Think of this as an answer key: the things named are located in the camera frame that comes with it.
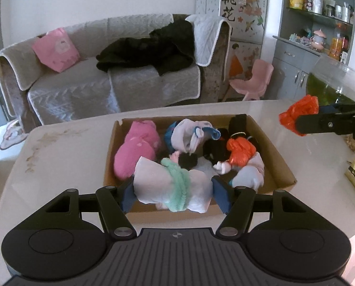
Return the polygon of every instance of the yellow container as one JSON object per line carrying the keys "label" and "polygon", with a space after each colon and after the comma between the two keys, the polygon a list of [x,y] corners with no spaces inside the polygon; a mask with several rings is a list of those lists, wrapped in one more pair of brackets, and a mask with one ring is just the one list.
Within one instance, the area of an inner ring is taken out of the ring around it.
{"label": "yellow container", "polygon": [[290,8],[292,9],[302,9],[305,0],[289,0]]}

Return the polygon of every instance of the rug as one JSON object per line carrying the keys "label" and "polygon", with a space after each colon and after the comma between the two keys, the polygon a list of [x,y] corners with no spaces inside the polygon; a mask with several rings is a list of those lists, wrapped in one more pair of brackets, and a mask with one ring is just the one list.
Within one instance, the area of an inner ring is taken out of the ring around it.
{"label": "rug", "polygon": [[28,133],[24,133],[18,119],[15,119],[6,126],[6,132],[3,135],[3,141],[0,144],[0,149],[3,151],[13,145],[21,143],[27,136]]}

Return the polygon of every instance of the shelf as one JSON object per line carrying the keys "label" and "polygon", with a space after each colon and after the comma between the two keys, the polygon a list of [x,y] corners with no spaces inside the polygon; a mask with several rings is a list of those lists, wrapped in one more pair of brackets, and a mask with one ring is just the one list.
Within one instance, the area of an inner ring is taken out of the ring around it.
{"label": "shelf", "polygon": [[352,35],[352,28],[353,25],[352,24],[348,24],[342,20],[339,20],[337,18],[333,18],[333,17],[328,17],[328,16],[324,16],[324,15],[320,15],[320,14],[316,14],[313,12],[308,12],[305,10],[299,10],[299,9],[292,9],[290,7],[288,7],[287,9],[289,9],[290,11],[299,13],[303,16],[307,16],[308,18],[311,18],[311,20],[313,22],[316,22],[318,24],[322,24],[325,26],[329,26],[331,28],[336,28],[338,24],[342,25],[342,28],[344,28],[344,32],[346,34]]}

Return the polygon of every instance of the screw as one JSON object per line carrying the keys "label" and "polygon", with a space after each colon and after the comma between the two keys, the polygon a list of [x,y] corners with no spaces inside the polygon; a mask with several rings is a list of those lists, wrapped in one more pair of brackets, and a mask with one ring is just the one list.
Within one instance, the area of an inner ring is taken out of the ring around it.
{"label": "screw", "polygon": [[233,227],[224,227],[220,229],[220,234],[223,236],[235,236],[237,233],[237,229]]}
{"label": "screw", "polygon": [[117,236],[129,236],[132,234],[132,230],[129,227],[119,227],[114,230],[114,234]]}

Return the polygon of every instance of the table stain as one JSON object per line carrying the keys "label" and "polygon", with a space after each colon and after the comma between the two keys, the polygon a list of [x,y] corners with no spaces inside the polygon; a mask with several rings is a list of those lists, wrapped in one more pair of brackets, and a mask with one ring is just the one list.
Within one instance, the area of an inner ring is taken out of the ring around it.
{"label": "table stain", "polygon": [[66,129],[64,132],[46,132],[42,138],[38,139],[36,144],[32,147],[32,155],[26,159],[27,169],[25,173],[33,173],[34,167],[36,166],[36,162],[39,160],[39,152],[51,145],[52,143],[56,143],[60,138],[71,138],[74,136],[81,136],[85,131],[83,130],[70,130]]}

